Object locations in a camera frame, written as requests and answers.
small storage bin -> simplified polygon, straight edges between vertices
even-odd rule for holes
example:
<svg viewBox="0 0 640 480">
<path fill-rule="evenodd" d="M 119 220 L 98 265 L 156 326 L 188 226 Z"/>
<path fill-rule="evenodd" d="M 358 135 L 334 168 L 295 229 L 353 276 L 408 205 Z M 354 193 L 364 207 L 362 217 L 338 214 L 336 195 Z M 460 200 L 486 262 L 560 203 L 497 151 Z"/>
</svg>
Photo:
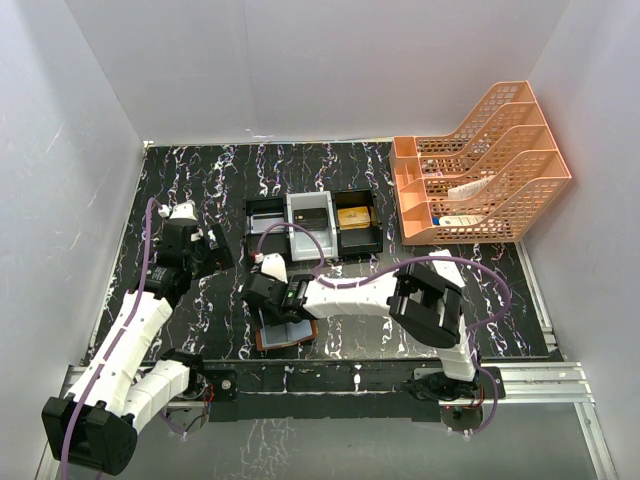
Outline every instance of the small storage bin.
<svg viewBox="0 0 640 480">
<path fill-rule="evenodd" d="M 375 195 L 371 190 L 347 190 L 333 193 L 334 217 L 343 208 L 366 207 L 371 224 L 366 228 L 341 229 L 338 224 L 338 255 L 366 255 L 379 253 L 383 248 L 382 225 L 378 219 Z"/>
<path fill-rule="evenodd" d="M 365 228 L 341 229 L 338 211 L 345 208 L 366 207 L 370 224 Z M 308 208 L 326 208 L 328 227 L 313 230 L 323 248 L 325 258 L 370 255 L 384 246 L 382 224 L 376 206 L 376 196 L 370 189 L 337 192 L 294 193 L 281 197 L 260 197 L 245 200 L 245 258 L 258 250 L 258 242 L 265 229 L 277 222 L 292 222 L 293 212 Z M 313 242 L 293 228 L 278 228 L 265 238 L 262 252 L 279 253 L 285 261 L 320 258 Z"/>
<path fill-rule="evenodd" d="M 427 199 L 401 215 L 406 245 L 517 242 L 571 178 L 557 150 L 520 153 L 466 200 Z M 445 216 L 479 215 L 473 225 L 442 226 Z"/>
<path fill-rule="evenodd" d="M 390 161 L 403 243 L 518 241 L 571 179 L 529 84 L 508 85 L 492 87 L 449 136 L 394 138 Z M 479 119 L 483 111 L 489 118 Z M 463 128 L 474 119 L 474 128 Z M 469 132 L 471 140 L 454 145 Z M 449 200 L 450 188 L 489 176 L 494 178 L 473 197 Z M 434 218 L 456 215 L 481 221 L 434 224 Z"/>
<path fill-rule="evenodd" d="M 258 242 L 266 226 L 286 221 L 285 199 L 284 197 L 246 199 L 243 212 L 245 215 L 245 258 L 249 260 L 251 254 L 258 251 Z M 262 253 L 279 253 L 285 260 L 291 260 L 289 235 L 284 228 L 267 235 L 262 246 Z"/>
<path fill-rule="evenodd" d="M 535 102 L 529 82 L 501 82 L 493 85 L 485 96 L 478 102 L 460 126 L 449 135 L 434 137 L 395 137 L 391 154 L 391 164 L 394 166 L 397 158 L 417 157 L 422 155 L 450 155 L 460 151 L 480 130 L 489 122 L 500 109 L 500 122 L 495 122 L 497 128 L 509 128 L 522 123 L 519 109 L 502 106 L 509 103 Z"/>
<path fill-rule="evenodd" d="M 287 194 L 287 218 L 293 218 L 293 212 L 309 208 L 325 208 L 328 215 L 328 225 L 324 230 L 314 230 L 311 233 L 322 247 L 325 258 L 338 256 L 337 220 L 334 217 L 331 192 L 310 192 Z M 318 249 L 313 241 L 303 232 L 288 227 L 291 241 L 291 259 L 294 262 L 319 258 Z"/>
</svg>

orange desk organizer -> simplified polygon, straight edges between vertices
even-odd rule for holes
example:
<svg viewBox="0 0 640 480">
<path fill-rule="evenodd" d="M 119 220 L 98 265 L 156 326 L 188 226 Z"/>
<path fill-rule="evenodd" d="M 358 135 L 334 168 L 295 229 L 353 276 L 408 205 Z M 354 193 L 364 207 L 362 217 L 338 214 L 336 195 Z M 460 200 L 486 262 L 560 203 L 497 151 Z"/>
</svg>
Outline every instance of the orange desk organizer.
<svg viewBox="0 0 640 480">
<path fill-rule="evenodd" d="M 494 85 L 450 135 L 394 138 L 391 167 L 405 245 L 516 242 L 571 179 L 528 82 Z M 448 199 L 491 175 L 473 197 Z M 433 222 L 451 215 L 483 218 Z"/>
</svg>

metal frame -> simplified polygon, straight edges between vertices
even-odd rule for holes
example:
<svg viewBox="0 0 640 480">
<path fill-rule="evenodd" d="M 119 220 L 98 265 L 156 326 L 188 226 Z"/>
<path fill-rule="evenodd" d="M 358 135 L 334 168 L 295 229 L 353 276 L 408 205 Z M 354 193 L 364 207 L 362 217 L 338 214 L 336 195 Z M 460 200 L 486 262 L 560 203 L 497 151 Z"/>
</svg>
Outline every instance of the metal frame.
<svg viewBox="0 0 640 480">
<path fill-rule="evenodd" d="M 354 142 L 358 142 L 358 143 L 391 143 L 393 141 L 393 137 L 357 137 L 357 138 L 342 138 L 342 139 L 335 139 L 335 140 L 327 140 L 319 138 L 316 140 L 303 140 L 301 142 L 296 142 L 296 141 L 292 141 L 292 140 L 278 140 L 278 139 L 274 139 L 274 138 L 269 138 L 269 137 L 265 137 L 265 138 L 259 138 L 257 140 L 254 141 L 239 141 L 239 142 L 216 142 L 216 143 L 181 143 L 179 145 L 176 144 L 158 144 L 156 145 L 156 143 L 153 140 L 145 140 L 143 142 L 143 144 L 145 145 L 145 147 L 147 148 L 162 148 L 162 147 L 176 147 L 176 146 L 180 146 L 180 147 L 215 147 L 215 146 L 220 146 L 220 145 L 229 145 L 229 143 L 231 143 L 232 145 L 269 145 L 271 143 L 277 143 L 277 144 L 282 144 L 282 145 L 296 145 L 296 144 L 310 144 L 310 143 L 354 143 Z"/>
<path fill-rule="evenodd" d="M 542 327 L 542 332 L 547 343 L 547 348 L 549 349 L 549 353 L 551 353 L 554 349 L 558 348 L 558 344 L 553 332 L 551 318 L 544 303 L 542 291 L 533 271 L 531 259 L 529 258 L 529 253 L 527 252 L 527 247 L 525 246 L 524 241 L 519 241 L 518 243 L 516 243 L 516 250 L 518 252 L 518 257 L 520 257 L 520 264 L 522 265 L 522 270 L 524 271 L 527 285 L 529 286 L 529 291 L 531 292 L 531 297 L 533 299 L 533 304 L 538 315 L 538 321 L 540 322 L 540 326 Z M 598 417 L 596 416 L 595 402 L 593 400 L 593 395 L 591 394 L 591 389 L 589 387 L 589 384 L 587 383 L 587 379 L 584 371 L 582 370 L 582 367 L 580 367 L 580 375 L 582 377 L 582 380 L 578 380 L 578 382 L 581 382 L 581 384 L 585 386 L 589 401 L 575 401 L 573 403 L 576 408 L 578 420 L 580 421 L 580 426 L 582 427 L 582 435 L 584 436 L 587 448 L 589 449 L 593 468 L 596 471 L 598 479 L 616 480 L 618 476 L 616 474 L 615 467 L 613 466 L 611 456 L 609 455 L 609 449 L 607 448 L 607 444 L 604 440 L 602 429 L 600 428 L 600 423 L 598 422 Z M 569 384 L 562 382 L 559 385 L 563 385 L 563 388 L 566 388 Z"/>
<path fill-rule="evenodd" d="M 545 307 L 540 286 L 536 280 L 527 249 L 523 242 L 516 243 L 516 249 L 524 275 L 531 291 L 537 317 L 545 336 L 547 347 L 551 353 L 557 349 L 557 341 L 549 313 Z M 299 361 L 268 362 L 273 366 L 289 369 Z M 224 362 L 207 362 L 209 365 L 223 365 Z M 582 434 L 589 450 L 593 467 L 598 479 L 616 480 L 617 475 L 609 451 L 607 449 L 600 424 L 595 412 L 595 403 L 591 388 L 587 382 L 582 365 L 579 362 L 492 362 L 486 366 L 500 369 L 506 397 L 499 403 L 509 404 L 540 404 L 540 403 L 573 403 L 576 409 Z M 67 372 L 62 391 L 67 391 L 80 377 L 85 367 L 71 367 Z M 305 392 L 314 395 L 319 392 Z M 367 395 L 366 392 L 340 392 Z M 273 395 L 274 392 L 256 392 L 257 395 Z M 441 405 L 451 405 L 457 402 L 441 402 Z M 200 401 L 174 400 L 168 405 L 170 409 L 202 408 Z M 47 447 L 36 480 L 54 479 L 58 462 L 51 456 Z"/>
</svg>

black bracket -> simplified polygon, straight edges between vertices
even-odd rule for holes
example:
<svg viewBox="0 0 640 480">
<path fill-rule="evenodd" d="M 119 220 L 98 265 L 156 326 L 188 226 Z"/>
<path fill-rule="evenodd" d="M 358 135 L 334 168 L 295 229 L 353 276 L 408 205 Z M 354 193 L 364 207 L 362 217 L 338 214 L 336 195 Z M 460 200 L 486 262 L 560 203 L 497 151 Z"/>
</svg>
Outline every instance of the black bracket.
<svg viewBox="0 0 640 480">
<path fill-rule="evenodd" d="M 158 242 L 158 255 L 149 266 L 145 280 L 145 292 L 154 293 L 155 298 L 166 298 L 172 308 L 187 293 L 193 280 L 198 280 L 220 270 L 235 266 L 231 250 L 219 224 L 209 227 L 212 239 L 204 236 L 196 241 L 191 236 L 199 233 L 198 222 L 192 219 L 169 219 Z M 140 270 L 135 273 L 137 289 Z"/>
<path fill-rule="evenodd" d="M 498 398 L 505 398 L 506 392 L 500 369 L 496 367 L 484 368 L 489 371 L 496 381 Z M 464 382 L 448 378 L 444 372 L 433 372 L 428 368 L 416 368 L 411 374 L 411 379 L 406 384 L 406 389 L 414 398 L 428 401 L 448 402 L 459 398 L 469 398 L 480 389 L 484 390 L 485 398 L 492 399 L 494 397 L 491 380 L 485 375 L 480 375 L 479 372 L 476 372 L 471 382 Z"/>
<path fill-rule="evenodd" d="M 460 287 L 419 263 L 401 268 L 396 277 L 396 290 L 387 300 L 389 315 L 420 343 L 435 348 L 457 345 Z"/>
<path fill-rule="evenodd" d="M 261 329 L 313 319 L 304 309 L 307 287 L 313 278 L 309 274 L 294 275 L 287 284 L 262 272 L 251 272 L 241 298 L 249 307 L 254 326 Z"/>
<path fill-rule="evenodd" d="M 56 460 L 62 457 L 62 442 L 75 406 L 73 400 L 50 397 L 42 409 L 42 422 Z M 129 420 L 133 421 L 99 405 L 83 406 L 71 436 L 69 463 L 118 475 L 129 464 L 138 441 Z"/>
<path fill-rule="evenodd" d="M 214 402 L 233 402 L 238 395 L 238 374 L 233 368 L 205 366 L 202 376 L 213 387 Z"/>
</svg>

floor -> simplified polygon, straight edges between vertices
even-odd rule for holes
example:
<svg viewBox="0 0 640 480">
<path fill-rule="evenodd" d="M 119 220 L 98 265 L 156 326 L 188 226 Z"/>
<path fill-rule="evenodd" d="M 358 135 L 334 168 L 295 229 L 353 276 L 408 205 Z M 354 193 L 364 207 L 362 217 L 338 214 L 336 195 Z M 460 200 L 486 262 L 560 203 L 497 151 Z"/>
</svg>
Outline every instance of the floor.
<svg viewBox="0 0 640 480">
<path fill-rule="evenodd" d="M 448 436 L 433 424 L 408 419 L 217 423 L 183 442 L 156 418 L 142 431 L 131 463 L 117 478 L 596 480 L 597 476 L 572 404 L 504 404 L 491 427 L 469 442 Z M 72 479 L 94 480 L 95 472 L 72 466 Z"/>
<path fill-rule="evenodd" d="M 259 358 L 380 359 L 424 358 L 431 348 L 415 342 L 393 320 L 340 317 L 319 321 L 316 340 L 297 347 L 258 352 L 248 312 L 238 289 L 247 277 L 243 261 L 242 205 L 245 198 L 321 190 L 371 188 L 377 193 L 385 245 L 376 257 L 348 264 L 333 260 L 329 276 L 366 275 L 399 259 L 440 249 L 401 244 L 389 171 L 391 144 L 330 143 L 204 147 L 158 147 L 147 151 L 140 183 L 126 226 L 107 308 L 85 363 L 97 350 L 117 315 L 124 291 L 141 262 L 144 205 L 151 196 L 171 205 L 191 199 L 207 223 L 222 225 L 237 267 L 194 285 L 153 342 L 147 360 L 171 347 L 200 352 L 207 360 Z M 154 218 L 154 240 L 160 233 Z M 514 244 L 448 246 L 453 255 L 487 265 L 502 275 L 513 292 L 506 321 L 478 334 L 485 358 L 538 357 L 549 354 L 531 292 Z M 461 268 L 467 283 L 464 312 L 468 323 L 486 318 L 500 299 L 478 272 Z"/>
</svg>

